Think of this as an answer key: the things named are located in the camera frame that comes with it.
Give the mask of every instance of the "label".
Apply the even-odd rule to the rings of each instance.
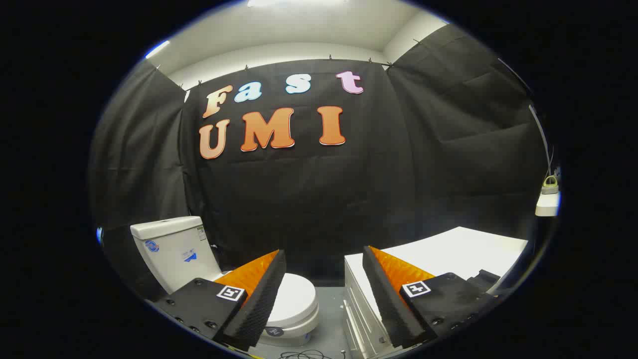
[[[264,328],[264,330],[271,337],[280,337],[283,335],[283,329],[278,326],[267,326]]]
[[[157,245],[157,243],[153,242],[153,241],[146,241],[144,242],[144,245],[146,246],[146,248],[148,248],[151,252],[157,252],[160,249],[160,246]]]
[[[184,262],[190,262],[194,259],[197,259],[197,253],[195,253],[195,248],[191,248],[191,250],[182,253],[182,260]]]
[[[200,241],[203,241],[206,239],[206,231],[204,231],[203,225],[197,227],[197,234],[199,234]]]
[[[410,298],[430,293],[432,291],[425,283],[423,283],[422,280],[414,283],[403,284],[403,290]]]
[[[239,300],[243,292],[244,290],[241,288],[224,286],[224,288],[221,289],[217,296],[226,300],[232,300],[233,302],[236,302],[237,300]]]

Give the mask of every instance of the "black cable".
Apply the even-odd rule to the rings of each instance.
[[[306,354],[309,351],[316,351],[318,354]],[[343,359],[346,359],[346,352],[345,351],[341,351],[341,354],[343,354]],[[308,350],[304,350],[301,353],[298,353],[296,351],[285,351],[283,353],[281,353],[279,355],[279,359],[287,359],[287,358],[293,358],[293,357],[297,357],[297,359],[301,359],[301,358],[305,358],[305,359],[332,359],[329,356],[325,356],[323,355],[322,352],[320,352],[317,349],[308,349]]]

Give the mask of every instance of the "pink letter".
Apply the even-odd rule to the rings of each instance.
[[[347,92],[354,94],[363,92],[363,88],[358,88],[355,84],[355,80],[361,80],[361,78],[359,76],[353,75],[351,71],[338,73],[337,77],[341,79],[341,85]]]

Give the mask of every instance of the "toilet sticker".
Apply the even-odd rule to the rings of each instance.
[[[283,329],[278,326],[267,326],[264,328],[264,330],[271,337],[280,337],[283,335]]]
[[[157,243],[153,242],[153,241],[146,241],[144,242],[144,245],[146,246],[146,248],[148,248],[151,252],[157,252],[160,249],[160,246],[157,245]]]
[[[197,253],[195,253],[195,248],[191,248],[191,250],[188,250],[182,253],[182,260],[184,262],[190,262],[193,259],[197,259]]]
[[[203,225],[200,225],[199,227],[197,227],[197,234],[199,234],[200,241],[203,241],[206,239],[206,231],[204,231]]]

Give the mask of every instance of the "gray floor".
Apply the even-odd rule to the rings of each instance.
[[[343,359],[341,350],[345,350],[346,359],[351,359],[342,327],[342,320],[345,315],[343,291],[343,287],[316,288],[317,302],[319,303],[319,324],[311,332],[310,341],[306,345],[301,347],[278,347],[258,343],[255,348],[250,347],[248,353],[265,359],[277,359],[285,351],[300,353],[304,350],[316,349],[321,351],[327,358]]]

